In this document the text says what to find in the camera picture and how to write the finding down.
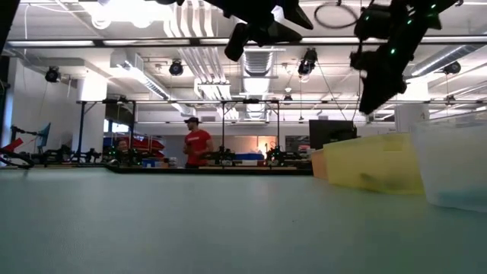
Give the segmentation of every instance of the man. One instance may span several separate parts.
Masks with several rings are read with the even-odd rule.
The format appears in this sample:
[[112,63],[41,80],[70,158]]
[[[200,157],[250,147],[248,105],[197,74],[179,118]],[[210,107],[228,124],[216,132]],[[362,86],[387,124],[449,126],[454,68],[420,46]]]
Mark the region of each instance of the man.
[[213,151],[212,137],[205,130],[199,128],[199,119],[196,117],[184,121],[190,133],[184,139],[184,154],[188,155],[186,168],[198,168],[207,164],[201,156]]

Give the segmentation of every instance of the cap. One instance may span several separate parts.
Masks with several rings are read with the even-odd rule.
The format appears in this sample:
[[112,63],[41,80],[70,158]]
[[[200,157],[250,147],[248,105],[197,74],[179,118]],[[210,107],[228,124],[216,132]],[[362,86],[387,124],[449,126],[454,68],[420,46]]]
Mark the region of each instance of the cap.
[[191,117],[189,119],[184,120],[185,123],[197,123],[199,124],[199,119],[196,117]]

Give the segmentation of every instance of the red shirt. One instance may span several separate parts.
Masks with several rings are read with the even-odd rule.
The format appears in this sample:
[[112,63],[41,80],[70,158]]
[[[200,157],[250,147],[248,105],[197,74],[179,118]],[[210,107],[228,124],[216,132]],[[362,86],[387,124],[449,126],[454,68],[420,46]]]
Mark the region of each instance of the red shirt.
[[206,160],[202,160],[194,152],[204,151],[208,148],[207,141],[211,140],[212,137],[206,131],[200,129],[197,132],[191,132],[186,136],[184,142],[189,148],[190,153],[188,154],[188,164],[195,165],[205,165]]

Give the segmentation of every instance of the translucent plastic bin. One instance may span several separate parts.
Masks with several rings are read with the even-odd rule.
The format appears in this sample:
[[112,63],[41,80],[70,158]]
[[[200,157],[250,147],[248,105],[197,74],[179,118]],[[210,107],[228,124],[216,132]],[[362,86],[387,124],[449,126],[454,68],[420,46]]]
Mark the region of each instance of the translucent plastic bin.
[[413,126],[428,201],[487,212],[487,112]]
[[332,184],[389,194],[423,194],[409,134],[387,134],[323,147]]

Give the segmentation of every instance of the table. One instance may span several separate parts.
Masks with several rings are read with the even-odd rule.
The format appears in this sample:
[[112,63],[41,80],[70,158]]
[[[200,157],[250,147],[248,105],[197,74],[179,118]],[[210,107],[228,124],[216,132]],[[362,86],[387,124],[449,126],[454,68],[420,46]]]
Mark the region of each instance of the table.
[[312,177],[0,170],[0,273],[481,273],[487,215]]

